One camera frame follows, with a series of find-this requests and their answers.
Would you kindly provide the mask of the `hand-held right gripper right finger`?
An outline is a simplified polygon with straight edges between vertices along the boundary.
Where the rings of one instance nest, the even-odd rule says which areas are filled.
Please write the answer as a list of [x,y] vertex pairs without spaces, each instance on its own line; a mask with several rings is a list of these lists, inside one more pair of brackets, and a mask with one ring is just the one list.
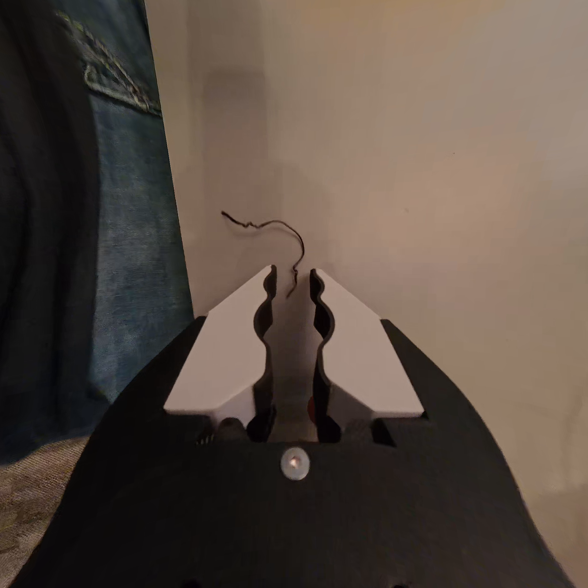
[[418,419],[424,408],[379,315],[324,270],[312,269],[313,326],[321,337],[313,373],[313,417],[320,442],[349,425]]

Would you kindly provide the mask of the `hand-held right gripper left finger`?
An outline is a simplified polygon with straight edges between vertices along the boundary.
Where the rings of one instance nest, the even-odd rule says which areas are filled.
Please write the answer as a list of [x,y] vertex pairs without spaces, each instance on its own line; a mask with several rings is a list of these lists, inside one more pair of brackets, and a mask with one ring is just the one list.
[[167,414],[237,419],[266,442],[276,417],[265,334],[273,324],[277,270],[269,265],[212,308],[164,404]]

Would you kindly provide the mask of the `thin black thread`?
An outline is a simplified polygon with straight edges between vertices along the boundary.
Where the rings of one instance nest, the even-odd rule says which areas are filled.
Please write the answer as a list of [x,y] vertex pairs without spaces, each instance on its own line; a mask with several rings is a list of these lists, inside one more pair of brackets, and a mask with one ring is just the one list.
[[271,220],[264,221],[260,224],[256,224],[251,221],[242,222],[242,221],[234,218],[233,216],[231,216],[225,210],[221,210],[220,214],[222,215],[222,217],[224,217],[225,219],[230,221],[230,223],[235,224],[243,229],[254,229],[256,231],[261,231],[263,229],[268,228],[271,225],[280,226],[281,228],[283,228],[287,231],[290,231],[290,233],[298,240],[298,244],[300,246],[300,255],[298,257],[298,260],[292,265],[292,268],[291,268],[292,285],[291,285],[290,290],[287,292],[286,297],[285,297],[286,299],[290,298],[298,287],[299,266],[302,263],[302,261],[304,260],[305,253],[306,253],[305,242],[304,242],[301,234],[296,229],[294,229],[290,224],[287,224],[285,221],[283,221],[281,219],[271,219]]

